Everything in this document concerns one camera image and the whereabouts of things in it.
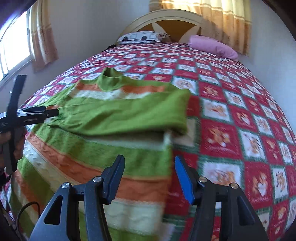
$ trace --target wooden headboard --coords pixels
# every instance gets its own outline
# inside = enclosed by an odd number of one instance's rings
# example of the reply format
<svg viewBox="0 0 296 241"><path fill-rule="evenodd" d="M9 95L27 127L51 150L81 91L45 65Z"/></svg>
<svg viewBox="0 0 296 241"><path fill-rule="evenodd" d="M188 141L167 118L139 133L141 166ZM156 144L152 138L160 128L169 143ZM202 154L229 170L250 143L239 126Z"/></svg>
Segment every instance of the wooden headboard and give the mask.
<svg viewBox="0 0 296 241"><path fill-rule="evenodd" d="M180 9L161 9L133 21L120 37L138 31L167 33L173 42L187 43L191 35L199 35L202 16Z"/></svg>

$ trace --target hand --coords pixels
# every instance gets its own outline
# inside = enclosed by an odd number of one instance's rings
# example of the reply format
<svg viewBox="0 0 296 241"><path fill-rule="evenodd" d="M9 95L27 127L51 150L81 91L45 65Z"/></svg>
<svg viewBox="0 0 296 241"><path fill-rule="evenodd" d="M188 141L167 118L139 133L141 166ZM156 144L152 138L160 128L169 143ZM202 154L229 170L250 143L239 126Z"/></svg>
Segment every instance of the hand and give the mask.
<svg viewBox="0 0 296 241"><path fill-rule="evenodd" d="M17 144L15 145L15 151L14 151L14 156L16 160L20 160L23 156L23 151L24 151L24 145L25 145L25 135L27 133L27 130L25 127L24 131L23 131L23 135L20 138L20 140L17 142ZM2 145L6 142L8 142L11 138L11 133L10 132L6 132L6 133L0 133L0 168L4 168L5 164L4 164L4 158L3 158L3 148Z"/></svg>

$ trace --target gold curtain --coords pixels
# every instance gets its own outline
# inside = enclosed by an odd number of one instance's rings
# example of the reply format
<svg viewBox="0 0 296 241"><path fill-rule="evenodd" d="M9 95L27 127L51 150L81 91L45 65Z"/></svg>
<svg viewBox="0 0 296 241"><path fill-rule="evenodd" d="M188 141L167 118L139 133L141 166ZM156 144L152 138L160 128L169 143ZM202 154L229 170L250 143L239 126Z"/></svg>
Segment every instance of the gold curtain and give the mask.
<svg viewBox="0 0 296 241"><path fill-rule="evenodd" d="M59 58L49 21L48 0L38 0L31 7L29 25L33 69L39 71Z"/></svg>
<svg viewBox="0 0 296 241"><path fill-rule="evenodd" d="M201 35L249 55L252 26L249 0L150 0L149 3L150 11L172 8L203 16Z"/></svg>

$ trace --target striped sweater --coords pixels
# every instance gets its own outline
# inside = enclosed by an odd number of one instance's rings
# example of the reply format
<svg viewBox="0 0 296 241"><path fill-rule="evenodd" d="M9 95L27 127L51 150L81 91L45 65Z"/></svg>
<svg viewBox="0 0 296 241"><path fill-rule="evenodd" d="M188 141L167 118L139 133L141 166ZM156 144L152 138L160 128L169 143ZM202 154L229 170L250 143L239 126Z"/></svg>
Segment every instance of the striped sweater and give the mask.
<svg viewBox="0 0 296 241"><path fill-rule="evenodd" d="M63 182L88 182L117 154L126 167L105 215L113 241L155 240L170 184L170 130L186 131L188 90L169 83L138 81L105 69L49 99L60 114L33 127L12 180L14 212L27 202L46 206ZM79 205L82 240L84 208ZM32 206L21 216L27 235L37 221Z"/></svg>

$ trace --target white wall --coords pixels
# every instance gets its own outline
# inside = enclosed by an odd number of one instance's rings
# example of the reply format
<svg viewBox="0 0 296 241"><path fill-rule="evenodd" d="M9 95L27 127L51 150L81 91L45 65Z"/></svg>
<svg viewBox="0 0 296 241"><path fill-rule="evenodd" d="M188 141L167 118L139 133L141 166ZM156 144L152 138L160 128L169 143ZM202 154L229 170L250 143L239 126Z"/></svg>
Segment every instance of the white wall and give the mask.
<svg viewBox="0 0 296 241"><path fill-rule="evenodd" d="M240 61L267 88L296 131L296 41L279 16L262 0L250 0L250 56Z"/></svg>
<svg viewBox="0 0 296 241"><path fill-rule="evenodd" d="M49 7L59 59L37 73L31 64L18 72L27 75L19 104L62 72L114 44L127 25L148 13L149 0L51 0ZM12 85L9 81L0 90L0 113L6 110Z"/></svg>

